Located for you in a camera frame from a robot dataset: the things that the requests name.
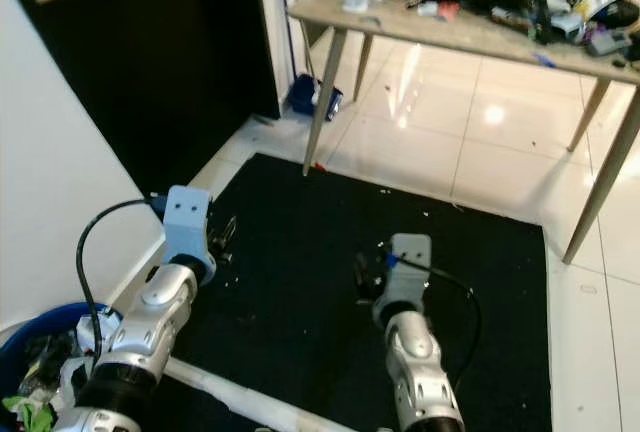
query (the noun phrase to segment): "white wall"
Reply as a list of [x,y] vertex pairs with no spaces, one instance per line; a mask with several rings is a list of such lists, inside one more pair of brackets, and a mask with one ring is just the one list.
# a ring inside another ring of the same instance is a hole
[[[294,0],[287,0],[289,5]],[[291,70],[291,58],[289,56],[289,41],[287,38],[286,16],[283,0],[263,0],[265,20],[267,22],[267,34],[269,36],[269,48],[273,72],[276,79],[276,89],[280,101],[286,97],[289,85],[293,82]],[[298,71],[304,68],[304,52],[300,26],[296,20],[290,20],[293,36],[293,46],[296,56]]]
[[[0,0],[0,331],[82,300],[78,236],[102,209],[139,196],[17,0]],[[109,301],[162,230],[135,206],[94,232],[85,269],[96,299]]]

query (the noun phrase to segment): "green cloth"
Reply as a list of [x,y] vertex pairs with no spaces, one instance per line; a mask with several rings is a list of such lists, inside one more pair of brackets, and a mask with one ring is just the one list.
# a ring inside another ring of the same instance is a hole
[[27,432],[49,432],[53,429],[53,415],[48,405],[20,396],[2,399],[2,405],[24,424]]

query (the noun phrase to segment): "white tile floor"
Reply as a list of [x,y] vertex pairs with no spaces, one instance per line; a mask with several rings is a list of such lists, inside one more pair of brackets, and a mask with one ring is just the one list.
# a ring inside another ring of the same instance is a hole
[[[345,102],[324,127],[316,160],[330,171],[541,224],[554,430],[640,430],[640,145],[574,264],[559,259],[632,88],[612,84],[569,155],[592,79],[376,39],[354,104],[361,40],[351,34],[345,46],[336,84]],[[313,51],[320,72],[328,48],[325,35]],[[256,151],[301,162],[309,125],[293,113],[274,123],[250,119],[193,183],[217,195]]]

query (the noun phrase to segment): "tabletop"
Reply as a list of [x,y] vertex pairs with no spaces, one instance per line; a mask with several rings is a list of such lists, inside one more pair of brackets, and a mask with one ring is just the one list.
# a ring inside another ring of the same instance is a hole
[[394,39],[461,50],[522,63],[541,65],[534,54],[549,59],[556,69],[591,75],[603,79],[640,85],[640,73],[611,64],[612,55],[594,58],[582,47],[570,44],[537,44],[526,34],[466,10],[445,22],[433,17],[420,17],[407,10],[406,0],[387,0],[373,4],[363,14],[342,10],[343,0],[300,0],[289,7],[293,18],[381,35]]

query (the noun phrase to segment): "blue bin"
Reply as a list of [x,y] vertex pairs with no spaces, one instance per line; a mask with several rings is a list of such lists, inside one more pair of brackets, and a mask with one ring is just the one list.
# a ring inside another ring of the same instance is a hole
[[[103,304],[97,304],[97,307],[98,310],[106,308]],[[86,302],[63,305],[30,320],[13,334],[0,348],[0,397],[15,395],[27,373],[24,348],[29,339],[75,329],[80,317],[88,313]]]

